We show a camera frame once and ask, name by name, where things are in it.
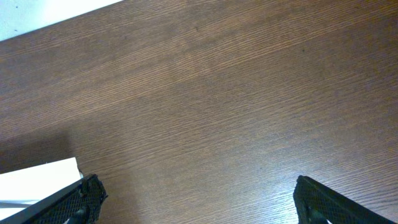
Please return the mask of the white plastic cutlery tray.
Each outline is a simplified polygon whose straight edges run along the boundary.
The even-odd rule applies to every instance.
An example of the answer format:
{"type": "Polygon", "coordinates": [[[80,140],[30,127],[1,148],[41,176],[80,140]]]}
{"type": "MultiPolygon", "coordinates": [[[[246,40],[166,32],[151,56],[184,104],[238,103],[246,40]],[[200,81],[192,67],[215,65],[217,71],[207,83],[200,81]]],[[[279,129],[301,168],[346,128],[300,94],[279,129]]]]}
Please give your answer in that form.
{"type": "Polygon", "coordinates": [[[1,174],[1,219],[80,180],[74,157],[1,174]]]}

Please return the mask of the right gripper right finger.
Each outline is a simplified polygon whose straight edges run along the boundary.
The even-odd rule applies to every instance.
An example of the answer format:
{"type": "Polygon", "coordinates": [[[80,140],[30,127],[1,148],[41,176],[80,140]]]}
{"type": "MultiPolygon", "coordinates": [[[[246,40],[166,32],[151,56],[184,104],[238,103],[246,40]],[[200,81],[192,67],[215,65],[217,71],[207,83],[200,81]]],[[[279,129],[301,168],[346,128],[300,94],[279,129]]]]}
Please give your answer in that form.
{"type": "Polygon", "coordinates": [[[308,176],[297,178],[293,198],[299,224],[396,224],[308,176]]]}

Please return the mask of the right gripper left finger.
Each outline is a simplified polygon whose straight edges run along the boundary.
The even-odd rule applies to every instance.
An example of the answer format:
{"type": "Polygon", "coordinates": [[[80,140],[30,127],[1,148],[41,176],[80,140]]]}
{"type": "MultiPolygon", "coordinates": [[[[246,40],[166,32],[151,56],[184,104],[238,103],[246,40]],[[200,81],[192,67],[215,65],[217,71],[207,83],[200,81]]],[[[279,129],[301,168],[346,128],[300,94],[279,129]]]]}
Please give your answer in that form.
{"type": "Polygon", "coordinates": [[[107,196],[102,181],[90,174],[1,220],[1,224],[95,223],[107,196]]]}

